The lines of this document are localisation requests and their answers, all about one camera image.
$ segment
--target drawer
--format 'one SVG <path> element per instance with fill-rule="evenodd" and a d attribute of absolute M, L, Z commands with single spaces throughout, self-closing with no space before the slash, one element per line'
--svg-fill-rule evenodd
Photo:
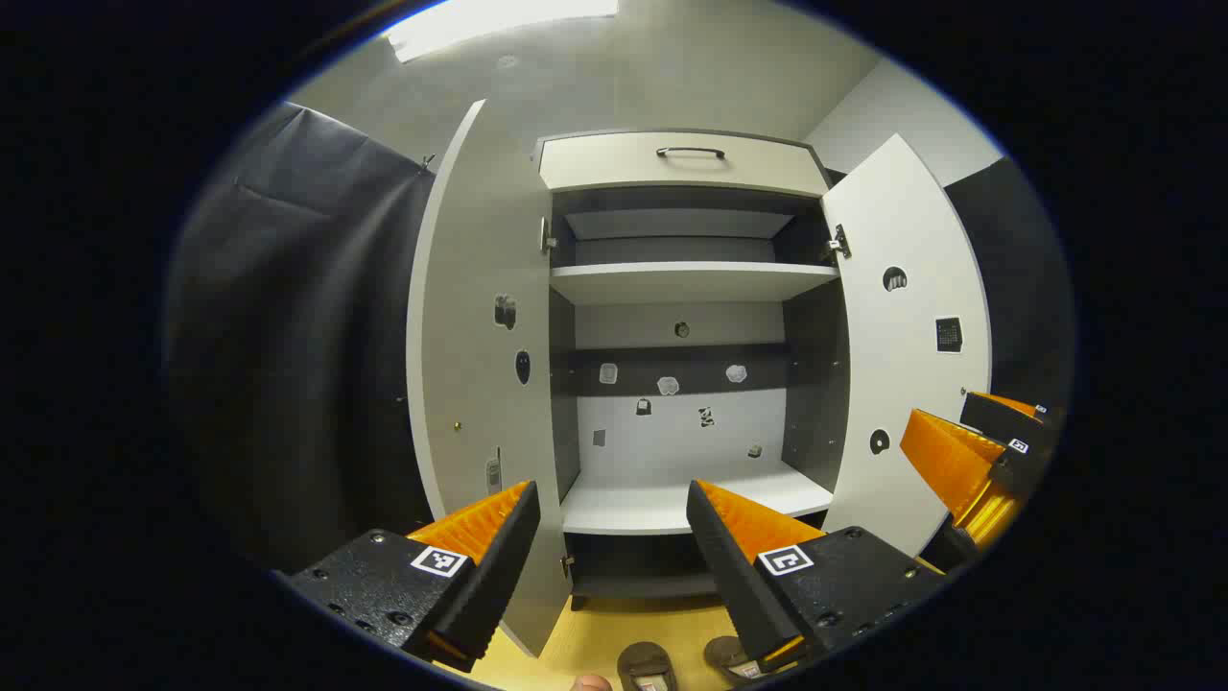
<path fill-rule="evenodd" d="M 659 155 L 658 150 L 674 150 Z M 678 149 L 713 149 L 688 151 Z M 822 196 L 828 184 L 804 144 L 699 131 L 624 131 L 546 139 L 542 179 L 551 190 L 636 187 L 740 187 Z"/>

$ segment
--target black curtain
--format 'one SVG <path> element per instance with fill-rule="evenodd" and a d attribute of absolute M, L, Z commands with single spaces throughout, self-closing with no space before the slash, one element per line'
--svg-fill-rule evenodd
<path fill-rule="evenodd" d="M 168 280 L 165 368 L 203 500 L 300 571 L 430 522 L 405 404 L 409 275 L 433 174 L 298 106 L 201 191 Z"/>
<path fill-rule="evenodd" d="M 1062 245 L 1019 166 L 1001 158 L 947 185 L 990 308 L 991 394 L 1062 416 L 1074 376 L 1074 297 Z"/>

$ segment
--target door hinge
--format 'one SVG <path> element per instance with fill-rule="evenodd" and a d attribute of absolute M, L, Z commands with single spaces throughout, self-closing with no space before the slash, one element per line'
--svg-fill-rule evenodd
<path fill-rule="evenodd" d="M 550 249 L 559 245 L 559 238 L 550 234 L 550 221 L 542 216 L 542 233 L 538 237 L 543 254 L 549 254 Z"/>
<path fill-rule="evenodd" d="M 499 495 L 503 491 L 503 455 L 499 447 L 495 447 L 495 458 L 486 461 L 486 496 Z"/>
<path fill-rule="evenodd" d="M 828 248 L 824 249 L 819 259 L 826 259 L 834 252 L 840 252 L 846 259 L 852 257 L 852 249 L 849 248 L 849 238 L 845 237 L 844 226 L 840 223 L 836 223 L 836 236 L 833 239 L 828 239 Z"/>

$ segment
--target sandal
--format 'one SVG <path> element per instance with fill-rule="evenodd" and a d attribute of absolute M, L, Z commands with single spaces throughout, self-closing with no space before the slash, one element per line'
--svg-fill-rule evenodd
<path fill-rule="evenodd" d="M 747 657 L 742 641 L 733 636 L 713 638 L 704 646 L 704 660 L 734 686 L 745 686 L 763 676 L 759 663 Z"/>
<path fill-rule="evenodd" d="M 680 691 L 674 665 L 656 643 L 631 643 L 618 657 L 623 691 Z"/>

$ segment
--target white shelf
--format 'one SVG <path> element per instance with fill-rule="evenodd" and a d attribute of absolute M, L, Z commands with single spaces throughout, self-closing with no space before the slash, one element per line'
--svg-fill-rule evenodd
<path fill-rule="evenodd" d="M 780 302 L 839 275 L 809 264 L 635 261 L 556 268 L 550 286 L 575 304 Z"/>
<path fill-rule="evenodd" d="M 696 477 L 790 517 L 820 512 L 831 493 L 776 460 L 699 471 Z M 589 535 L 675 535 L 690 533 L 686 491 L 694 477 L 602 477 L 581 473 L 562 502 L 562 530 Z"/>

